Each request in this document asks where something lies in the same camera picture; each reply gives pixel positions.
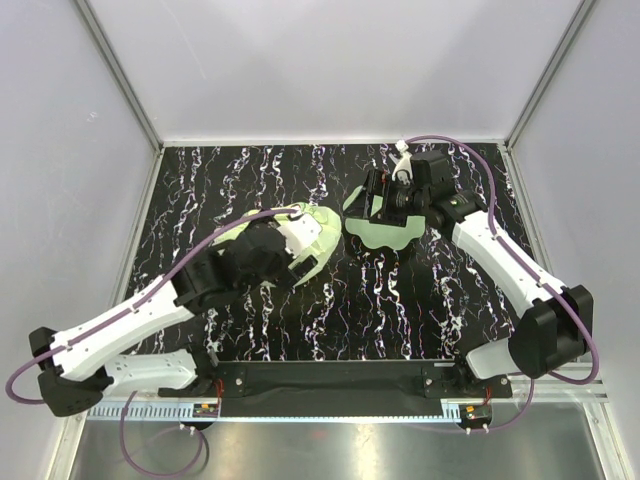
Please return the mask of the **light green plastic bag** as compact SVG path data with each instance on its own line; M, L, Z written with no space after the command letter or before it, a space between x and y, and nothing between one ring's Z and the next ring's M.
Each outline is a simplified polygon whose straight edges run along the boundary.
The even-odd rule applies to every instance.
M248 227L256 224L267 224L268 226L277 229L278 224L275 220L276 215L294 214L297 210L305 211L311 209L318 210L323 216L323 231L321 233L320 239L317 241L317 245L321 253L321 258L318 260L319 265L315 267L310 274L304 276L303 280L300 283L296 284L293 288L298 287L311 280L324 269L339 244L341 237L340 216L329 207L314 206L304 202L290 204L285 206L281 211L273 216L265 216L259 219L251 220L249 222L237 225L226 232L219 232L218 237L213 240L211 246L222 254L225 264L232 268L232 277L234 279L243 280L239 276L239 235ZM272 287L276 287L269 282L263 282L260 284L249 284L253 286L269 285Z

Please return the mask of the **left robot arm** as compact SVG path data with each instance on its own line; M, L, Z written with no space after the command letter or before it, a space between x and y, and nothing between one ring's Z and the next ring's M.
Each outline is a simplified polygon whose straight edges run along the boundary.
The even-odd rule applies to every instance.
M311 248L322 226L311 216L277 220L267 213L217 230L138 296L70 330L29 335L41 370L38 385L57 417L96 405L115 385L107 361L158 330L229 305L264 282L292 288L318 266Z

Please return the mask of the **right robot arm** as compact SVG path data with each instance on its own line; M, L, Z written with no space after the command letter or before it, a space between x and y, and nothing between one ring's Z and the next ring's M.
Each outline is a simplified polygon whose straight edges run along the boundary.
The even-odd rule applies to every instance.
M478 346L454 367L454 384L466 396L490 379L518 373L532 380L557 377L558 368L595 352L594 300L582 285L569 288L527 255L495 223L489 207L471 190L456 187L447 158L437 150L404 153L393 171L371 169L343 204L347 230L369 249L402 249L432 228L463 250L506 295L519 319L506 339Z

